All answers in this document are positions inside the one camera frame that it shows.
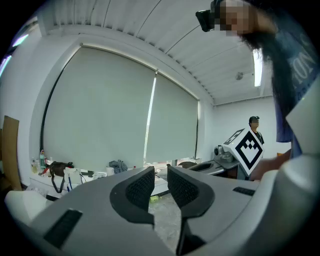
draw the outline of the black bag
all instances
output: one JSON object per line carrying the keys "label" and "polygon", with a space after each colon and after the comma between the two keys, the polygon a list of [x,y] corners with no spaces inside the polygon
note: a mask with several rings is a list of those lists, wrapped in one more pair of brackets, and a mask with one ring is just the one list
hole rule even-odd
{"label": "black bag", "polygon": [[[65,162],[54,161],[49,167],[50,174],[51,174],[51,181],[52,181],[53,187],[57,193],[61,193],[62,189],[64,188],[64,183],[65,183],[64,169],[67,167],[74,168],[74,165],[72,162],[65,163]],[[61,185],[60,185],[60,190],[57,189],[57,186],[55,184],[55,181],[54,181],[55,175],[63,177]]]}

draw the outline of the wooden board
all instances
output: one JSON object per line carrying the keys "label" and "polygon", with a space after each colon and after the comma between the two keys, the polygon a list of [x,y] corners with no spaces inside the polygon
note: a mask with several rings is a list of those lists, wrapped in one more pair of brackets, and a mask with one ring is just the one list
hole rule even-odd
{"label": "wooden board", "polygon": [[0,161],[2,161],[2,129],[0,129]]}
{"label": "wooden board", "polygon": [[18,120],[4,116],[1,149],[4,175],[14,190],[21,191],[17,158],[18,127]]}

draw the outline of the roller blind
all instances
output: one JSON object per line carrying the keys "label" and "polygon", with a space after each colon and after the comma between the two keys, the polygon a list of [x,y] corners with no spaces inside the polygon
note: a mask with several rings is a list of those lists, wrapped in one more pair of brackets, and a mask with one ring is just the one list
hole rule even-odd
{"label": "roller blind", "polygon": [[157,74],[145,161],[193,157],[197,139],[198,101]]}
{"label": "roller blind", "polygon": [[155,72],[82,47],[62,72],[44,124],[45,155],[92,171],[112,160],[142,167]]}

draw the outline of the checkerboard pattern sign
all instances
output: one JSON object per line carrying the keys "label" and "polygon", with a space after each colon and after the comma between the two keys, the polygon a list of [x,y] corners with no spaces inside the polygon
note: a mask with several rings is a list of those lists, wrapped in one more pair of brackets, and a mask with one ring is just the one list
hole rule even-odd
{"label": "checkerboard pattern sign", "polygon": [[257,140],[258,138],[248,131],[240,143],[235,147],[235,150],[241,156],[244,164],[249,170],[256,163],[263,152],[263,149]]}

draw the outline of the ceiling panel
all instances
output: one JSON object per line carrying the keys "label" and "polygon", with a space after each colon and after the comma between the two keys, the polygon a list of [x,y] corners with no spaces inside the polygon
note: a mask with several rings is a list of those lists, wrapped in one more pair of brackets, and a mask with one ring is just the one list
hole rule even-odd
{"label": "ceiling panel", "polygon": [[[271,75],[263,90],[254,87],[254,62],[249,48],[225,31],[203,32],[195,13],[211,0],[56,0],[55,26],[104,27],[137,37],[185,68],[215,104],[270,94]],[[243,73],[236,80],[238,72]]]}

